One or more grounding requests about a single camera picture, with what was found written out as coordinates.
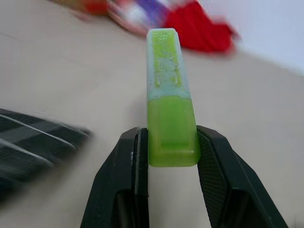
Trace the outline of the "red cloth pouch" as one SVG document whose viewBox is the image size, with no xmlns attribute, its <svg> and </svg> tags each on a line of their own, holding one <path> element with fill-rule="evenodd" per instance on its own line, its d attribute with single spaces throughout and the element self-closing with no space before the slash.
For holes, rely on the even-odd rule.
<svg viewBox="0 0 304 228">
<path fill-rule="evenodd" d="M 184 48 L 203 53 L 227 54 L 235 47 L 235 30 L 224 20 L 212 19 L 197 0 L 172 8 L 165 28 L 173 28 Z"/>
</svg>

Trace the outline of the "purple and white pouch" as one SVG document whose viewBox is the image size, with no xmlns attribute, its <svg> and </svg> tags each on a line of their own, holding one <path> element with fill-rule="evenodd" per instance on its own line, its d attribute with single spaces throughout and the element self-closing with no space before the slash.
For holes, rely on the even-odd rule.
<svg viewBox="0 0 304 228">
<path fill-rule="evenodd" d="M 111 19 L 125 30 L 145 35 L 162 28 L 169 11 L 169 0 L 107 0 Z"/>
</svg>

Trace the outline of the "black grid pouch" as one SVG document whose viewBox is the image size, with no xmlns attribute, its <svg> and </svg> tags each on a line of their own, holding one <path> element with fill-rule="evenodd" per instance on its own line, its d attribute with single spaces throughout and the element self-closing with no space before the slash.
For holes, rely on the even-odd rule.
<svg viewBox="0 0 304 228">
<path fill-rule="evenodd" d="M 84 128 L 0 109 L 0 196 L 59 166 L 91 134 Z"/>
</svg>

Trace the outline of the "red and tan object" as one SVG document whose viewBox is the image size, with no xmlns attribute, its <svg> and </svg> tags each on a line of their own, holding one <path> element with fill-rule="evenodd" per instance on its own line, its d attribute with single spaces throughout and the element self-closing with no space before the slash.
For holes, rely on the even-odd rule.
<svg viewBox="0 0 304 228">
<path fill-rule="evenodd" d="M 68 9 L 75 17 L 83 21 L 92 18 L 108 19 L 107 0 L 48 0 L 54 4 Z"/>
</svg>

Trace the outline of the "green translucent plastic block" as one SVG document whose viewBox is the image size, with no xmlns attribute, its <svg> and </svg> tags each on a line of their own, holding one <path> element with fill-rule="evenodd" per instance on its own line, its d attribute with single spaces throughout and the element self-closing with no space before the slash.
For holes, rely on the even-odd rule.
<svg viewBox="0 0 304 228">
<path fill-rule="evenodd" d="M 149 164 L 189 167 L 200 159 L 195 114 L 178 33 L 147 34 L 147 127 Z"/>
</svg>

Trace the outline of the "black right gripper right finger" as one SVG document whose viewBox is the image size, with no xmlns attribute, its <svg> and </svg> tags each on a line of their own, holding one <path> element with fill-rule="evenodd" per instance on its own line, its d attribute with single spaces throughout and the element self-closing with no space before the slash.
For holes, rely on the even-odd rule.
<svg viewBox="0 0 304 228">
<path fill-rule="evenodd" d="M 212 228 L 288 228 L 256 172 L 215 130 L 197 126 L 199 181 Z"/>
</svg>

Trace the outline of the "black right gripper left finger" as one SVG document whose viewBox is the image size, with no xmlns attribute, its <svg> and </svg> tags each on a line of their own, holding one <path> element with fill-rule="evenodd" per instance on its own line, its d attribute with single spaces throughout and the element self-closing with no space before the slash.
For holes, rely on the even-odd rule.
<svg viewBox="0 0 304 228">
<path fill-rule="evenodd" d="M 148 130 L 124 132 L 97 172 L 80 228 L 149 228 Z"/>
</svg>

